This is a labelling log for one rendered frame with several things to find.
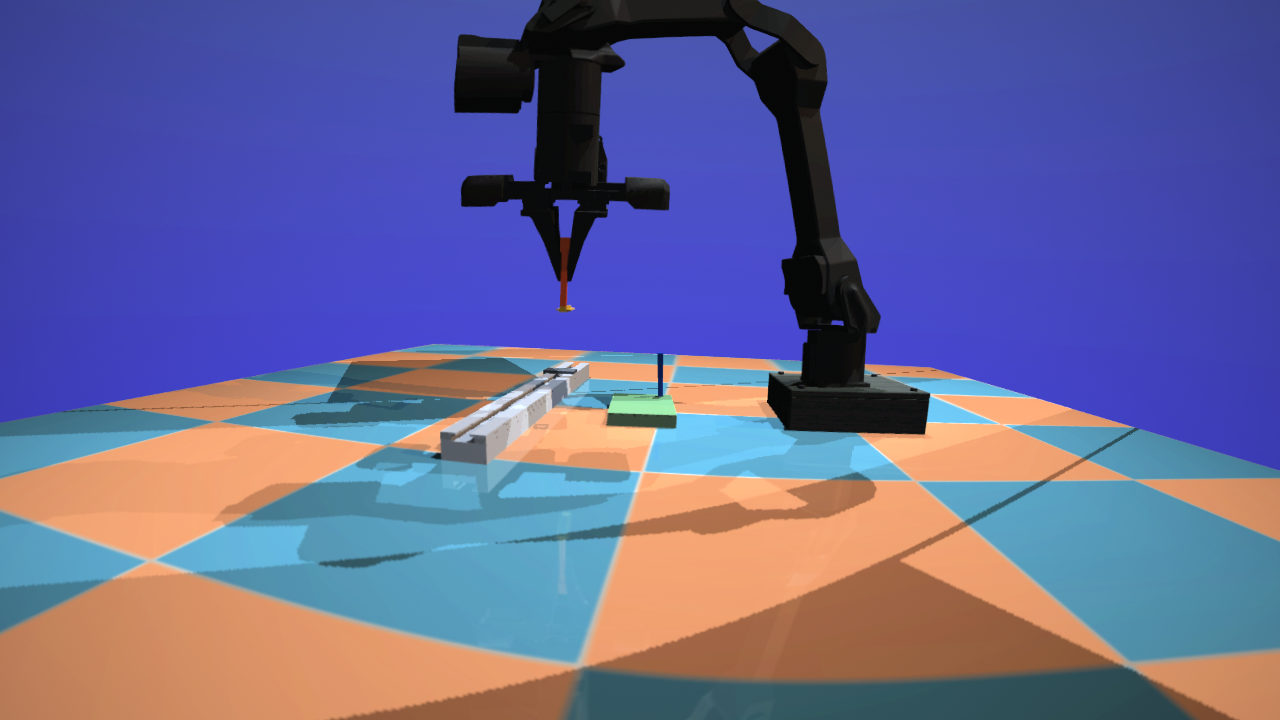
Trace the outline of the aluminum rail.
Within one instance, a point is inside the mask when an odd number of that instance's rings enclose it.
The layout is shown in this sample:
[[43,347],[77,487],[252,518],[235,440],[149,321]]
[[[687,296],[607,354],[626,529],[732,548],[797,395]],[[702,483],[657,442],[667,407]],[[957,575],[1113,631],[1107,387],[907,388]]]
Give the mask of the aluminum rail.
[[589,378],[589,363],[564,363],[440,430],[442,461],[492,462]]

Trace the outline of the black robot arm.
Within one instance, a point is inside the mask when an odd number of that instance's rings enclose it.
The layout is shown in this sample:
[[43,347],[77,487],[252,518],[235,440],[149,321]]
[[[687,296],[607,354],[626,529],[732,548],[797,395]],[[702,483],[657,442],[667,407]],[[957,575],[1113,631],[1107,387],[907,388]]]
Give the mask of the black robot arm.
[[[756,53],[745,26],[780,40]],[[867,334],[877,332],[881,314],[838,232],[820,120],[826,51],[794,15],[758,0],[541,0],[520,42],[460,35],[454,113],[517,114],[532,101],[539,68],[538,114],[600,117],[602,73],[626,65],[612,44],[686,36],[719,38],[778,123],[796,229],[794,255],[781,260],[783,293],[799,329],[809,329],[801,380],[870,387]]]

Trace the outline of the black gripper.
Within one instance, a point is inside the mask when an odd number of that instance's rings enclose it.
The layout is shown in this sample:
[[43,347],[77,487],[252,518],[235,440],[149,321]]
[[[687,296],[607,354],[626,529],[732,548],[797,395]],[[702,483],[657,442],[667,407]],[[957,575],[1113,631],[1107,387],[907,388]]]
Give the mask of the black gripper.
[[[627,201],[634,209],[669,211],[669,184],[660,178],[626,177],[625,183],[598,182],[600,117],[581,113],[538,114],[536,181],[509,176],[467,176],[461,186],[462,208],[494,208],[522,199],[521,217],[531,217],[561,281],[561,224],[556,200],[577,200],[567,259],[571,282],[582,243],[596,218],[608,215],[609,201]],[[561,188],[545,188],[559,182]],[[573,190],[573,182],[589,188]]]

